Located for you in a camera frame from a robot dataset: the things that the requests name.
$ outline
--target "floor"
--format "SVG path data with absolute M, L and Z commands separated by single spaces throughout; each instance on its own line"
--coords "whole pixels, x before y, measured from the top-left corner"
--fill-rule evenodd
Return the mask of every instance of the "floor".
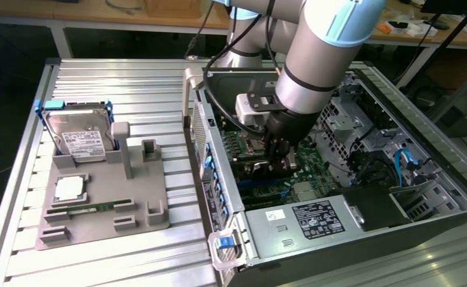
M 189 34 L 68 29 L 78 58 L 174 59 L 184 55 Z M 192 54 L 209 57 L 224 46 L 224 36 L 201 36 Z M 369 60 L 392 79 L 405 68 L 415 48 L 365 45 L 356 60 Z M 14 159 L 37 79 L 45 58 L 57 52 L 46 28 L 0 25 L 0 171 Z M 0 173 L 0 199 L 9 171 Z

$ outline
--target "hard drive label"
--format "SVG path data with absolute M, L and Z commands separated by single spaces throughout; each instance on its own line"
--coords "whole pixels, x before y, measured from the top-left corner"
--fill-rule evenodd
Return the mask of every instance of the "hard drive label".
M 102 138 L 97 130 L 74 133 L 61 133 L 64 143 L 73 158 L 97 157 L 105 155 Z
M 293 206 L 292 210 L 307 239 L 320 238 L 344 231 L 328 200 Z

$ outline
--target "metal slotted worktable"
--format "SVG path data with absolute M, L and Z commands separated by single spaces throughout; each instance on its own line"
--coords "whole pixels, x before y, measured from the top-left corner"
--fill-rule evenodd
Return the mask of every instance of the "metal slotted worktable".
M 109 99 L 114 121 L 130 123 L 128 145 L 140 139 L 161 145 L 170 227 L 34 250 L 53 144 L 30 113 L 0 207 L 0 286 L 216 284 L 180 123 L 185 65 L 180 60 L 64 60 L 45 66 L 36 99 Z M 467 224 L 411 250 L 288 284 L 303 285 L 467 286 Z

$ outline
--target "hard drive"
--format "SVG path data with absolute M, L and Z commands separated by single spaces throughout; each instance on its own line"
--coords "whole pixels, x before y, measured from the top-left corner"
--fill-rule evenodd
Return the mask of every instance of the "hard drive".
M 110 135 L 112 105 L 46 101 L 34 111 L 42 120 L 56 145 L 56 153 L 72 155 L 74 162 L 105 160 L 105 152 L 114 150 Z

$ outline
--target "motherboard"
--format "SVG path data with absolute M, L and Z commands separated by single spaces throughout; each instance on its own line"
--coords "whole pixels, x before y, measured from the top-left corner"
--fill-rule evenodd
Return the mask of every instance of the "motherboard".
M 244 131 L 221 131 L 221 139 L 245 210 L 319 199 L 339 187 L 312 139 L 303 141 L 296 150 L 300 170 L 288 178 L 265 181 L 241 176 L 246 164 L 262 160 L 261 140 Z

